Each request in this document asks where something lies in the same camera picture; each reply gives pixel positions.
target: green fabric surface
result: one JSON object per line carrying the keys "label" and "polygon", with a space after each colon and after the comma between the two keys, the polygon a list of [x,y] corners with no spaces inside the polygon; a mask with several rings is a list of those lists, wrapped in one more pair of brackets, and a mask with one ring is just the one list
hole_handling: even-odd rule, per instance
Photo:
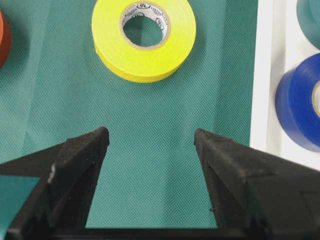
{"label": "green fabric surface", "polygon": [[[168,79],[138,84],[96,55],[94,0],[0,1],[14,32],[0,69],[0,161],[106,126],[110,146],[87,227],[216,226],[194,132],[249,144],[258,1],[189,2],[191,54]],[[143,36],[141,44],[152,40]]]}
{"label": "green fabric surface", "polygon": [[145,16],[137,16],[128,20],[123,31],[132,43],[141,47],[154,46],[162,40],[162,31],[159,25]]}
{"label": "green fabric surface", "polygon": [[0,240],[5,240],[8,227],[38,180],[37,177],[0,175]]}

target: white tray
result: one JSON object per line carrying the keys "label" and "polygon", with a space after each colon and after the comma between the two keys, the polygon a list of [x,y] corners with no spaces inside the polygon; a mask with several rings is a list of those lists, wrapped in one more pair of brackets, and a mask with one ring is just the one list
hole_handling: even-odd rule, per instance
{"label": "white tray", "polygon": [[282,129],[275,94],[283,74],[319,53],[303,34],[298,0],[259,0],[250,146],[320,170],[320,153],[302,148]]}

